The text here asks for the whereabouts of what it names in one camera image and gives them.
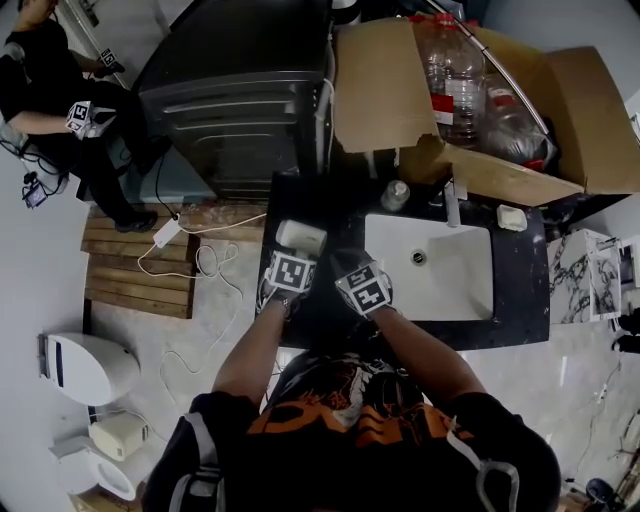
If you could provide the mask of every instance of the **wooden pallet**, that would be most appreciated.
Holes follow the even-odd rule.
[[[170,205],[179,212],[181,205]],[[169,220],[162,205],[145,205],[158,212],[158,222],[147,233],[118,233],[113,221],[93,208],[87,219],[81,249],[89,253],[85,298],[157,315],[190,319],[194,279],[152,277],[140,270],[138,258],[153,245],[153,235]],[[154,249],[143,261],[151,273],[195,275],[195,251],[199,239],[179,233],[162,249]]]

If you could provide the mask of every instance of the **black appliance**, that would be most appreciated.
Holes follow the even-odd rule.
[[[221,197],[265,199],[274,172],[318,172],[327,0],[204,0],[139,81],[154,122]]]

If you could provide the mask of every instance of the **white toilet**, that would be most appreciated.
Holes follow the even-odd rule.
[[[116,462],[84,436],[58,443],[50,451],[56,458],[58,483],[68,494],[81,494],[99,485],[127,501],[136,498],[138,485],[156,463],[153,451],[146,446]]]
[[[42,375],[81,404],[113,402],[131,391],[140,377],[140,365],[133,354],[95,336],[50,334],[40,352]]]

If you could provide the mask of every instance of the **black countertop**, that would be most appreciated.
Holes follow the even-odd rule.
[[[315,348],[340,344],[359,317],[335,289],[328,256],[338,248],[364,248],[368,213],[390,215],[380,206],[385,181],[275,175],[267,214],[260,276],[269,266],[282,220],[292,219],[328,232],[311,292],[285,325],[283,346]],[[443,207],[432,206],[431,188],[410,186],[411,197],[397,215],[446,221]],[[491,234],[494,315],[491,320],[415,322],[456,350],[524,345],[549,339],[549,273],[542,216],[522,207],[528,227],[516,233],[501,229],[496,218],[500,202],[469,196],[460,202],[462,224],[484,227]]]

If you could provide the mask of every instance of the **white sink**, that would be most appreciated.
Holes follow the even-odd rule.
[[[369,214],[365,249],[391,277],[393,307],[409,320],[488,320],[493,316],[488,230]]]

